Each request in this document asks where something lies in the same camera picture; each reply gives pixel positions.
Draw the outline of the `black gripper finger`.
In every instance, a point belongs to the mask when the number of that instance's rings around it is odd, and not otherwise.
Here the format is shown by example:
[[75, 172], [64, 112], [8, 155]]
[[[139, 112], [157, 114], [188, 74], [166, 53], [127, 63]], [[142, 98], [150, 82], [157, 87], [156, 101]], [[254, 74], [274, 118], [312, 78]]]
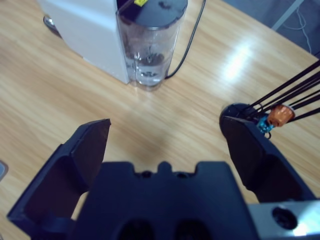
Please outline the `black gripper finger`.
[[316, 200], [287, 159], [252, 122], [222, 116], [219, 126], [242, 184], [259, 202]]
[[66, 238], [73, 212], [89, 191], [104, 159], [111, 121], [79, 126], [58, 146], [7, 214], [31, 238]]

